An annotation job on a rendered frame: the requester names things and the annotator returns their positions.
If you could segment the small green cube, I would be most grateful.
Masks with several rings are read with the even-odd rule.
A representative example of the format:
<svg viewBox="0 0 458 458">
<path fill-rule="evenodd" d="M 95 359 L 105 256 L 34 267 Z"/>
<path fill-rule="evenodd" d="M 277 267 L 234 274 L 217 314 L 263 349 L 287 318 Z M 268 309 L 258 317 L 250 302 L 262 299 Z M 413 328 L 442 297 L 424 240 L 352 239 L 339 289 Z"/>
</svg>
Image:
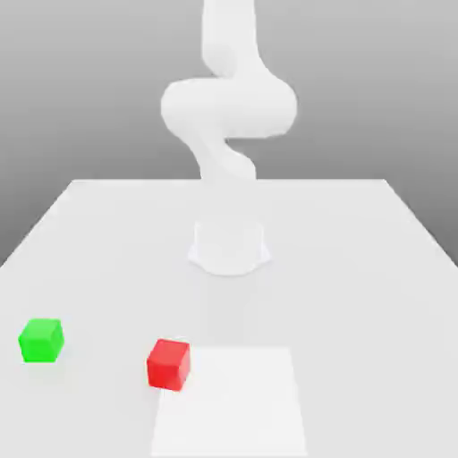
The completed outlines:
<svg viewBox="0 0 458 458">
<path fill-rule="evenodd" d="M 22 329 L 18 342 L 27 363 L 54 363 L 64 347 L 64 331 L 58 318 L 32 318 Z"/>
</svg>

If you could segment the small red cube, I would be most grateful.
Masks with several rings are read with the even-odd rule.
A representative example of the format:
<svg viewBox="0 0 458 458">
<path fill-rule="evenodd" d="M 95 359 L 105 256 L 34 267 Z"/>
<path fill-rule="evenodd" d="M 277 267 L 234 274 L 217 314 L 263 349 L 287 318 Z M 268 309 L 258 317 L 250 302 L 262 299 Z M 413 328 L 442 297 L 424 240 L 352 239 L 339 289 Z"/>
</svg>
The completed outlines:
<svg viewBox="0 0 458 458">
<path fill-rule="evenodd" d="M 146 360 L 150 386 L 179 392 L 191 370 L 188 343 L 158 339 Z"/>
</svg>

